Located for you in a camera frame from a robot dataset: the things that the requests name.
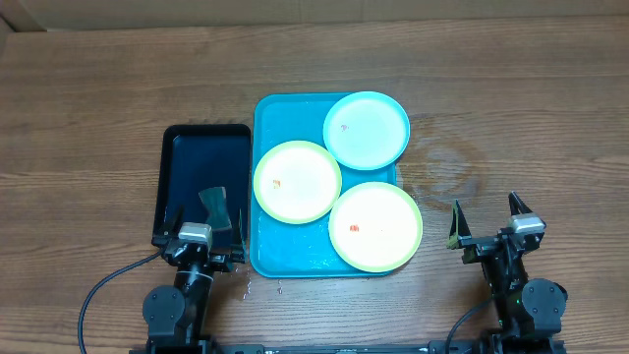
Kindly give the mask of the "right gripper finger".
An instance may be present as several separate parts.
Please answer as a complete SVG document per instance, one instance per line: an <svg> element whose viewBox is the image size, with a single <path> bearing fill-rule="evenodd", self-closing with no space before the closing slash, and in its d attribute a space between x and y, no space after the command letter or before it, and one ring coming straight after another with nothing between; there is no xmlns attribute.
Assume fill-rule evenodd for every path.
<svg viewBox="0 0 629 354"><path fill-rule="evenodd" d="M472 241L471 231L458 200L452 204L452 223L446 242L448 249L462 249Z"/></svg>
<svg viewBox="0 0 629 354"><path fill-rule="evenodd" d="M520 199L515 191L508 195L511 215L532 213L532 210Z"/></svg>

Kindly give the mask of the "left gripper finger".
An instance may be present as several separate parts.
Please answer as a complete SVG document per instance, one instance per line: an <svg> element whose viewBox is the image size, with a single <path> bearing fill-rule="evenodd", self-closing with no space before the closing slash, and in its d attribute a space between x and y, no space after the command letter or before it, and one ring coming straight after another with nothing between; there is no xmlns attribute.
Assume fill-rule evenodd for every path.
<svg viewBox="0 0 629 354"><path fill-rule="evenodd" d="M231 249L233 252L244 252L245 251L245 239L243 236L243 215L242 211L239 210L238 220L236 223L232 224L232 242Z"/></svg>
<svg viewBox="0 0 629 354"><path fill-rule="evenodd" d="M168 240L178 237L183 224L184 211L185 208L183 206L179 206L174 215L162 224L161 236L164 239Z"/></svg>

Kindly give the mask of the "green plate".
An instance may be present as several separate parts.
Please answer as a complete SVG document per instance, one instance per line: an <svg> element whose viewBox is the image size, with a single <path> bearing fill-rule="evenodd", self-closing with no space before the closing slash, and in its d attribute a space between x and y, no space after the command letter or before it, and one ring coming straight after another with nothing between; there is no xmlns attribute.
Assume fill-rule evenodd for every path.
<svg viewBox="0 0 629 354"><path fill-rule="evenodd" d="M405 191L366 182L343 193L330 213L328 233L338 256L365 272L387 272L408 262L423 237L419 207Z"/></svg>
<svg viewBox="0 0 629 354"><path fill-rule="evenodd" d="M338 162L327 149L308 141L269 150L254 171L253 190L261 209L287 224L320 219L341 194Z"/></svg>

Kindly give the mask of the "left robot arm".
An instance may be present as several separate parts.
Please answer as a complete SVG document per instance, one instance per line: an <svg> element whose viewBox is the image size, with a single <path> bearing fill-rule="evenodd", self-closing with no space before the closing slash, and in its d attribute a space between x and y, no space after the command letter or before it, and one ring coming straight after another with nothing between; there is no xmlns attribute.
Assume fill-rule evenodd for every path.
<svg viewBox="0 0 629 354"><path fill-rule="evenodd" d="M174 283L153 288L143 300L143 318L148 326L144 353L208 353L222 351L209 334L202 332L214 274L230 272L234 264L246 260L242 222L228 223L224 229L232 238L227 254L212 250L214 223L183 220L184 209L164 221L154 231L151 244L160 257L177 269Z"/></svg>

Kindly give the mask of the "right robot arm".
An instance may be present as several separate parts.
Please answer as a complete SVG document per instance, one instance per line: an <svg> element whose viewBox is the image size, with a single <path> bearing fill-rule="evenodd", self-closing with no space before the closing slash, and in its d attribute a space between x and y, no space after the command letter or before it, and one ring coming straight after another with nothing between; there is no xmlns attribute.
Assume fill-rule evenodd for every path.
<svg viewBox="0 0 629 354"><path fill-rule="evenodd" d="M567 291L556 282L531 279L522 261L540 247L546 223L516 193L510 193L508 201L507 226L494 236L479 238L472 236L460 204L452 205L446 247L461 249L465 265L479 263L491 292L489 299L466 313L457 324L493 304L500 328L482 335L480 353L556 353L561 344L552 337L561 332Z"/></svg>

